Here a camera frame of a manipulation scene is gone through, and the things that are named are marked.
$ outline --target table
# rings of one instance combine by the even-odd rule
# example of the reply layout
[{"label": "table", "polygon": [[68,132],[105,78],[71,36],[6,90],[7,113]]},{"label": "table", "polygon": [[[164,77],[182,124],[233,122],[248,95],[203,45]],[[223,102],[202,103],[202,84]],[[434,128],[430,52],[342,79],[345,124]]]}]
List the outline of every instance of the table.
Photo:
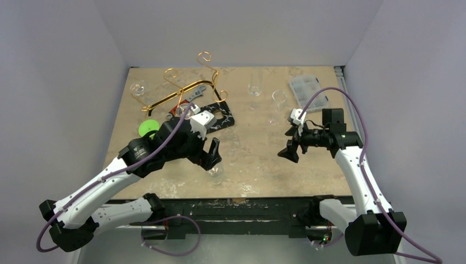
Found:
[{"label": "table", "polygon": [[[145,193],[156,193],[160,198],[215,198],[215,197],[278,197],[312,196],[323,194],[350,195],[345,177],[324,148],[309,148],[308,153],[300,153],[300,161],[295,164],[277,156],[289,139],[284,133],[290,128],[283,112],[283,122],[272,126],[268,123],[271,110],[271,94],[283,90],[287,94],[287,112],[297,107],[296,99],[288,87],[291,76],[314,74],[321,87],[336,86],[337,79],[333,67],[227,67],[220,71],[217,89],[226,90],[226,100],[235,118],[235,125],[208,134],[204,150],[208,151],[212,137],[220,140],[219,152],[223,158],[225,174],[219,185],[208,181],[207,173],[187,159],[167,162],[162,170],[151,173],[137,183],[128,186],[114,196],[115,199],[134,199]],[[138,138],[138,127],[147,118],[141,111],[142,104],[131,96],[130,86],[138,80],[148,83],[147,92],[141,99],[147,104],[154,103],[166,95],[177,91],[177,87],[166,82],[163,74],[166,68],[131,68],[120,107],[116,117],[112,137],[108,147],[105,165],[118,155],[128,142]],[[213,71],[208,68],[179,68],[179,75],[173,81],[185,86],[194,81],[211,80]],[[254,96],[249,95],[247,86],[251,74],[263,73],[263,92],[255,99],[260,104],[256,114],[245,111]],[[212,89],[207,86],[204,96],[194,100],[199,106],[213,103]],[[326,91],[330,107],[345,110],[345,122],[352,130],[349,112],[341,94]],[[166,114],[177,104],[178,97],[157,107],[151,118],[162,123]],[[321,112],[307,115],[316,123],[321,123]]]}]

